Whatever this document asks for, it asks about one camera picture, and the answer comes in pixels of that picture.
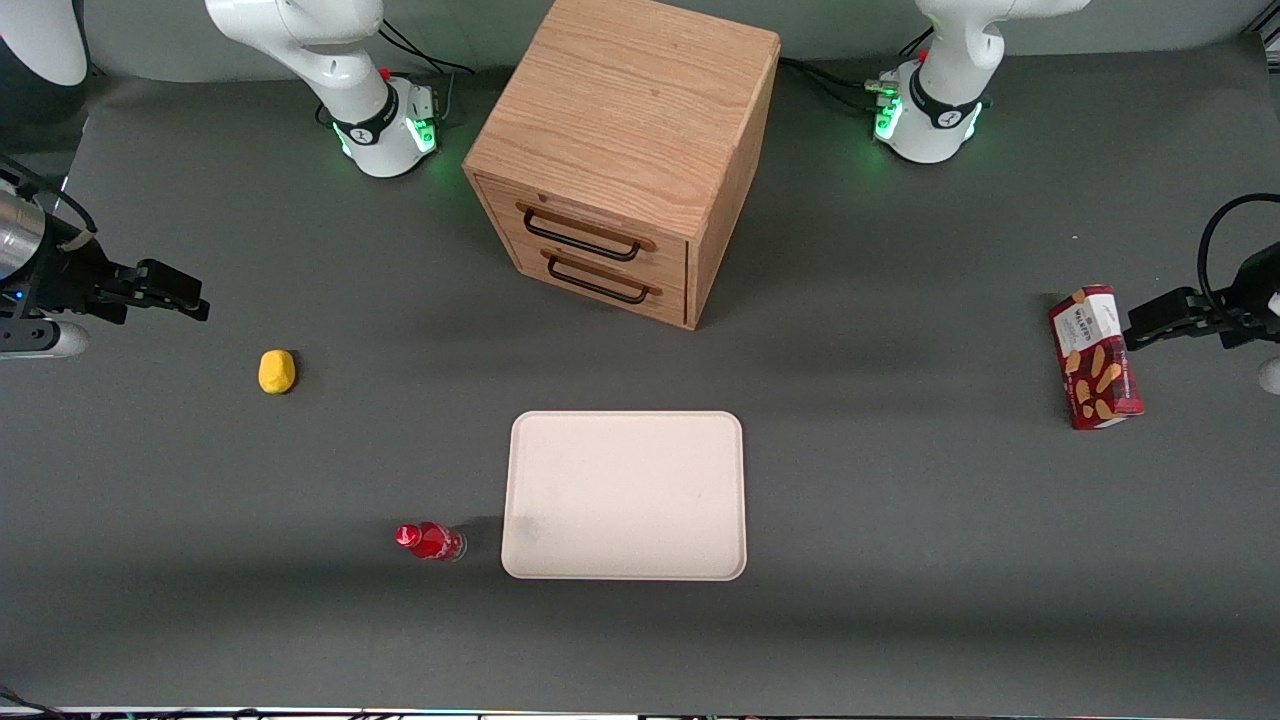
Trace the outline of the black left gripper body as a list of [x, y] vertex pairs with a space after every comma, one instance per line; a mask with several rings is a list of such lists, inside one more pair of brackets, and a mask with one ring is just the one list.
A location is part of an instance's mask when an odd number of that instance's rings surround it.
[[1236, 319], [1257, 340], [1279, 342], [1279, 243], [1248, 256], [1235, 275]]

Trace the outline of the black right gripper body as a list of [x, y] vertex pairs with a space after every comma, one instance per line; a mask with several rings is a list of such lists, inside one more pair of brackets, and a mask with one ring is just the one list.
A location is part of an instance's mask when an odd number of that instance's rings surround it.
[[50, 245], [3, 278], [1, 318], [74, 313], [116, 325], [119, 307], [100, 297], [115, 281], [116, 264], [97, 241], [69, 252]]

